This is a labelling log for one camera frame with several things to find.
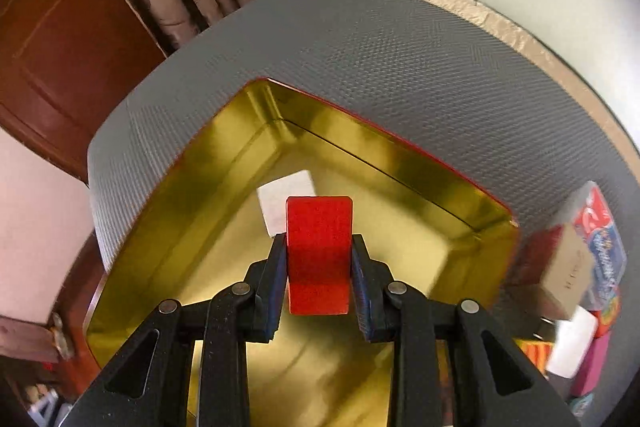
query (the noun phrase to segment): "gold tin box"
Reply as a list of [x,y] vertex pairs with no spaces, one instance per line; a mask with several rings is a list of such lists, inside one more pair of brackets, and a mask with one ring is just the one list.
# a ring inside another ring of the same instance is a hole
[[[422,150],[273,80],[240,90],[156,187],[86,320],[104,365],[158,302],[212,298],[269,253],[255,189],[307,169],[318,195],[353,200],[353,232],[394,277],[433,299],[497,296],[518,240],[509,209]],[[189,409],[195,411],[200,346]],[[353,314],[289,315],[248,344],[254,427],[386,425],[391,346]]]

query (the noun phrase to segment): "silver screw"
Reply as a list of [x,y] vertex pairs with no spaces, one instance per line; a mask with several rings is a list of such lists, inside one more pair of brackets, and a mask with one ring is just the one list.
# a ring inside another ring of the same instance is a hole
[[472,301],[471,299],[462,301],[460,307],[462,308],[462,311],[466,313],[478,313],[478,310],[480,309],[478,303],[476,301]]
[[400,281],[393,281],[389,283],[387,288],[390,293],[393,293],[393,295],[402,295],[403,293],[406,293],[406,285]]
[[160,310],[160,313],[165,313],[165,314],[169,314],[169,313],[173,313],[178,309],[178,304],[176,301],[171,300],[171,299],[167,299],[166,301],[162,301],[160,303],[160,305],[158,306],[158,310]]
[[231,286],[231,293],[233,295],[247,295],[251,291],[251,286],[249,286],[246,282],[237,282],[233,286]]

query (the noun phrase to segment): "brown box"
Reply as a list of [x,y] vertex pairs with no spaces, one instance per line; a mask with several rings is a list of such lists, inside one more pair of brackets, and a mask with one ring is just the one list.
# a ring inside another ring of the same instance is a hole
[[569,320],[593,281],[593,255],[570,223],[531,236],[507,283],[527,311]]

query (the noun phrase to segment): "gray placemat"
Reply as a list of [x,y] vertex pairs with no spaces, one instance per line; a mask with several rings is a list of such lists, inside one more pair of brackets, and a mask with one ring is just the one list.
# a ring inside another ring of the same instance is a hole
[[598,182],[628,253],[623,314],[594,405],[599,425],[640,364],[640,189],[585,111],[510,47],[420,0],[256,0],[162,63],[89,149],[95,226],[108,268],[153,187],[246,83],[270,76],[398,134],[505,201],[524,235],[572,190]]

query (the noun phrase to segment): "purple block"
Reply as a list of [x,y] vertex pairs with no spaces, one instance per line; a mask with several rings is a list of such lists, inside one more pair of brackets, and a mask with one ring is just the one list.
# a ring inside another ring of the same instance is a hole
[[575,375],[574,384],[571,387],[571,394],[574,396],[584,396],[596,388],[598,380],[600,380],[602,367],[607,359],[610,336],[611,332],[607,331],[599,339],[593,339],[582,365],[577,375]]

